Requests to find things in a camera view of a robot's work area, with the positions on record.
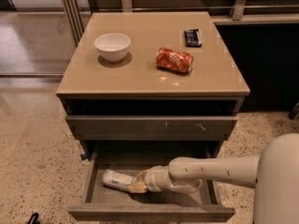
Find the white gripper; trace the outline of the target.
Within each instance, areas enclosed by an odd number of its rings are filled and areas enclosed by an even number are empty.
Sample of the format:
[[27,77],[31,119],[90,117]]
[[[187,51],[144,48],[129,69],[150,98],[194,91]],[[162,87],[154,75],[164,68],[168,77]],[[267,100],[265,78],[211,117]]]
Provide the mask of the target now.
[[141,180],[127,187],[130,193],[146,193],[148,190],[151,192],[161,192],[169,189],[171,186],[167,166],[154,166],[139,172],[136,177]]

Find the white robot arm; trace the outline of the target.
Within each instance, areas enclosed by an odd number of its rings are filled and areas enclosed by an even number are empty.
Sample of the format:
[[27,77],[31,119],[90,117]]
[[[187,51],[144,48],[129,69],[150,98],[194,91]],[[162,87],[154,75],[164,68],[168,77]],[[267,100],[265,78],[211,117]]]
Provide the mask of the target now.
[[179,157],[137,175],[132,193],[193,193],[200,179],[255,189],[253,224],[299,224],[299,134],[284,134],[259,156],[195,159]]

